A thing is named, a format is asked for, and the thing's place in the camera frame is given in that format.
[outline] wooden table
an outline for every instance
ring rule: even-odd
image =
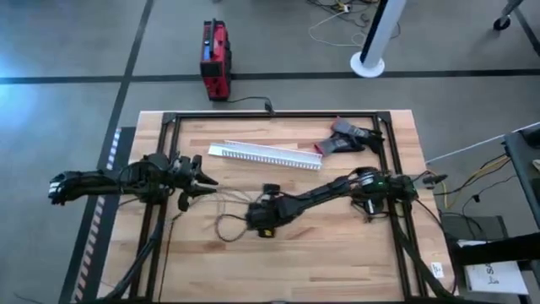
[[[130,162],[155,152],[162,112],[140,114]],[[411,111],[391,111],[403,172],[418,175],[426,168]],[[365,118],[348,119],[372,128]],[[182,155],[203,156],[203,170],[220,182],[256,198],[263,183],[277,183],[289,193],[302,193],[356,166],[379,166],[375,154],[331,155],[319,172],[229,160],[208,155],[208,146],[225,139],[252,144],[312,151],[312,144],[330,133],[332,119],[272,118],[246,122],[240,119],[182,120],[178,150]],[[167,219],[178,214],[176,194],[171,197]],[[435,214],[431,191],[419,190],[420,199]],[[278,228],[275,239],[261,239],[247,232],[237,242],[225,243],[214,234],[213,222],[219,197],[209,196],[192,206],[174,225],[164,280],[163,263],[169,237],[165,227],[160,251],[154,300],[161,301],[399,301],[402,290],[396,252],[388,219],[365,222],[350,199],[340,198],[309,209],[293,223]],[[246,206],[227,204],[227,212],[243,215]],[[103,296],[127,271],[137,251],[144,205],[121,206],[111,236],[99,296]],[[413,206],[413,220],[423,260],[441,263],[443,286],[454,280],[446,242],[440,228],[420,206]],[[223,234],[241,230],[239,221],[224,221]],[[148,275],[147,263],[142,282]],[[408,274],[416,292],[413,268]]]

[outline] red battery pack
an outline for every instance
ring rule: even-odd
[[[210,100],[229,99],[231,61],[232,52],[225,22],[216,19],[204,21],[201,77]]]

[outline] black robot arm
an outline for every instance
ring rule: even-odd
[[[152,154],[119,171],[65,171],[50,181],[49,198],[52,204],[64,205],[84,195],[134,194],[143,203],[161,204],[179,188],[183,192],[178,207],[186,211],[188,198],[216,192],[198,184],[218,184],[203,173],[202,165],[201,155],[169,161]]]
[[[263,193],[269,198],[250,204],[246,213],[248,229],[258,230],[262,237],[273,237],[275,228],[290,223],[306,209],[335,198],[363,199],[369,206],[380,208],[386,198],[410,202],[418,197],[408,176],[389,176],[372,167],[357,168],[347,176],[296,196],[281,192],[279,185],[266,185]]]

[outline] yellow wire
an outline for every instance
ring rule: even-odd
[[[505,157],[503,157],[503,158],[501,158],[501,159],[499,159],[499,160],[497,160],[497,161],[495,161],[495,162],[493,162],[493,163],[491,163],[491,164],[485,166],[485,167],[482,168],[482,169],[478,169],[478,170],[477,170],[476,172],[474,172],[467,180],[468,180],[468,181],[472,181],[475,177],[480,178],[480,177],[482,177],[482,176],[485,176],[486,174],[489,173],[489,172],[485,172],[486,170],[491,169],[491,168],[493,168],[494,166],[496,166],[496,165],[498,165],[498,164],[500,164],[500,163],[502,163],[503,161],[508,160],[508,159],[509,159],[508,156],[505,156]],[[460,189],[460,190],[457,192],[456,196],[455,196],[454,199],[452,200],[452,203],[451,203],[448,207],[446,207],[447,209],[449,209],[451,206],[453,206],[455,203],[457,203],[457,200],[459,199],[459,197],[460,197],[461,194],[462,194],[462,190],[463,190],[463,188]]]

